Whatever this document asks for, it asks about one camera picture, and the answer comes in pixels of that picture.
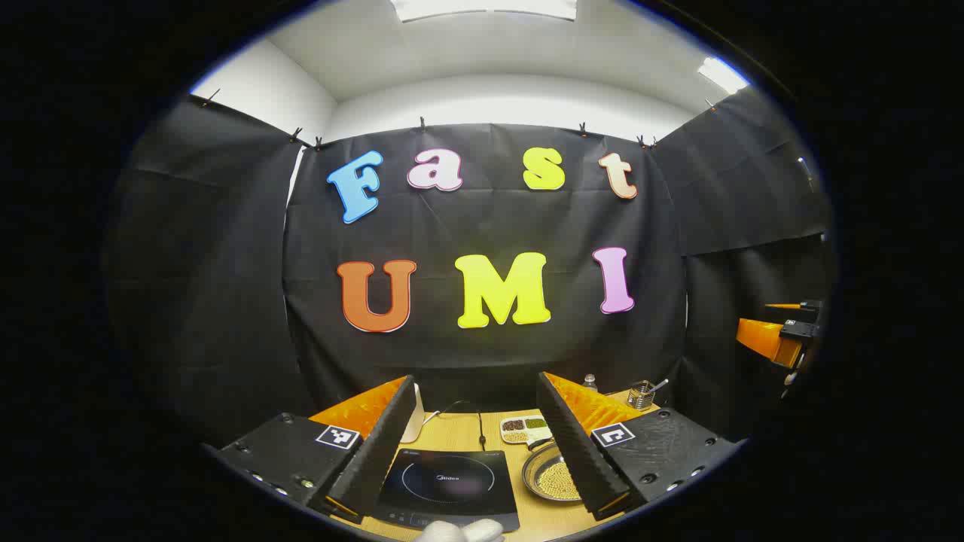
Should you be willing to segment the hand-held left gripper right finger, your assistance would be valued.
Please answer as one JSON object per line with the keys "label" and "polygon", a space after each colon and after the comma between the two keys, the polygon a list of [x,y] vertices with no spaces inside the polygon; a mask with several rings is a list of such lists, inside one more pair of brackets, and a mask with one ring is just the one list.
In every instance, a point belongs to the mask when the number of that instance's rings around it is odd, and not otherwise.
{"label": "hand-held left gripper right finger", "polygon": [[644,412],[550,373],[537,406],[596,520],[665,500],[739,452],[728,440],[670,409]]}

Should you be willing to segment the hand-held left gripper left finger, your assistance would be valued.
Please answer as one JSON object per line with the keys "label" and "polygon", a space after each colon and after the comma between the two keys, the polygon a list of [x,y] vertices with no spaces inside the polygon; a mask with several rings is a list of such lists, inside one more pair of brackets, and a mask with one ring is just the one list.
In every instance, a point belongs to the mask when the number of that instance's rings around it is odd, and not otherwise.
{"label": "hand-held left gripper left finger", "polygon": [[416,407],[416,381],[402,375],[355,395],[310,390],[319,412],[281,412],[223,446],[203,445],[204,452],[276,496],[359,524],[374,514]]}

